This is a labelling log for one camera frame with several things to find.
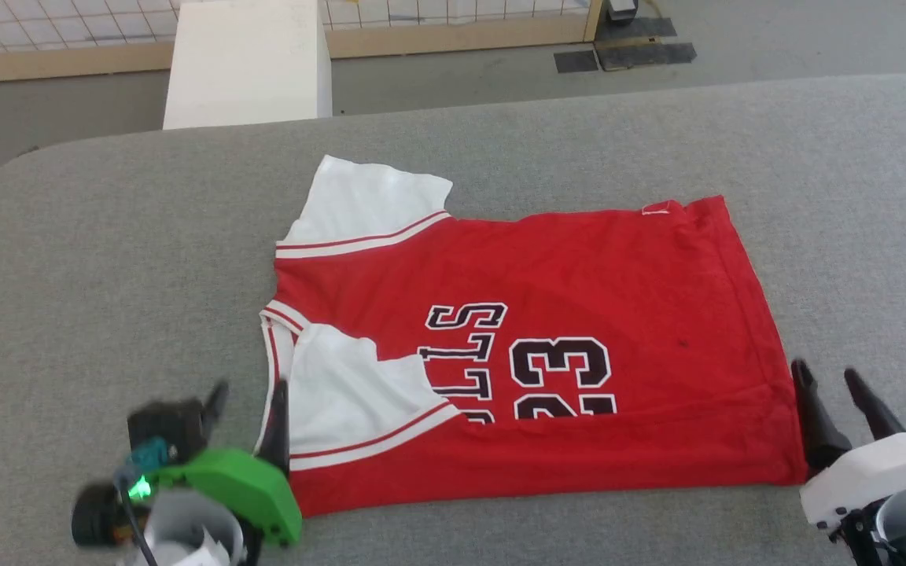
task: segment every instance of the grid panel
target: grid panel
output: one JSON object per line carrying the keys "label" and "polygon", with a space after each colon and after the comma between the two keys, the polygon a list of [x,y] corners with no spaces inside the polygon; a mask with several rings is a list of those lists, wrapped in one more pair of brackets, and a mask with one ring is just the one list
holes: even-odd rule
{"label": "grid panel", "polygon": [[[172,42],[180,5],[187,1],[206,0],[0,0],[0,53]],[[460,25],[589,10],[589,0],[305,1],[316,1],[324,28],[334,30]]]}
{"label": "grid panel", "polygon": [[585,15],[589,0],[318,0],[327,29],[460,25],[485,20]]}

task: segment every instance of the black mat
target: black mat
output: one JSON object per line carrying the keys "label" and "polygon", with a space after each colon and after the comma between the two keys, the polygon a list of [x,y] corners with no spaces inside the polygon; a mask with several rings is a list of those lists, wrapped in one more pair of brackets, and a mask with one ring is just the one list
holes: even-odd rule
{"label": "black mat", "polygon": [[558,72],[588,72],[600,69],[596,64],[596,54],[593,50],[555,53],[554,66],[558,68]]}
{"label": "black mat", "polygon": [[648,43],[645,46],[598,48],[596,54],[600,57],[604,71],[620,71],[622,68],[644,64],[691,62],[698,56],[690,43]]}

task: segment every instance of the gray table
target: gray table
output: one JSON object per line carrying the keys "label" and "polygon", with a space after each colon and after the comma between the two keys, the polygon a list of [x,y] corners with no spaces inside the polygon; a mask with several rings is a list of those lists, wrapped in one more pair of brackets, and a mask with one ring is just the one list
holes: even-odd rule
{"label": "gray table", "polygon": [[[273,243],[324,153],[452,179],[454,215],[638,208],[725,194],[790,355],[868,441],[840,372],[906,423],[906,76],[157,132],[0,169],[0,565],[105,564],[73,547],[80,484],[126,412],[233,384],[215,443],[248,447],[265,394],[256,313]],[[846,564],[793,488],[548,495],[309,520],[265,564]]]}

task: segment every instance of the concrete floor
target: concrete floor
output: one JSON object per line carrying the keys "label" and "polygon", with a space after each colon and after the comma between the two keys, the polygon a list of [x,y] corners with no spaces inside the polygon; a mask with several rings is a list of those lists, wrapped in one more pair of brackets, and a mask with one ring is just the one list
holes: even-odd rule
{"label": "concrete floor", "polygon": [[[558,75],[582,46],[334,61],[335,114],[906,72],[906,0],[657,0],[693,64]],[[640,14],[654,15],[643,3]],[[166,72],[0,83],[0,165],[33,147],[159,129]]]}

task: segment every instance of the jersey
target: jersey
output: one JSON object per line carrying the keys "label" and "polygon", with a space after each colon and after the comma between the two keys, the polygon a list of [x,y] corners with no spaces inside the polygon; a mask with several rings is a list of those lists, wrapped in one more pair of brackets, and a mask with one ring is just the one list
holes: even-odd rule
{"label": "jersey", "polygon": [[328,156],[277,244],[262,319],[305,516],[805,479],[722,197],[493,222],[450,188]]}

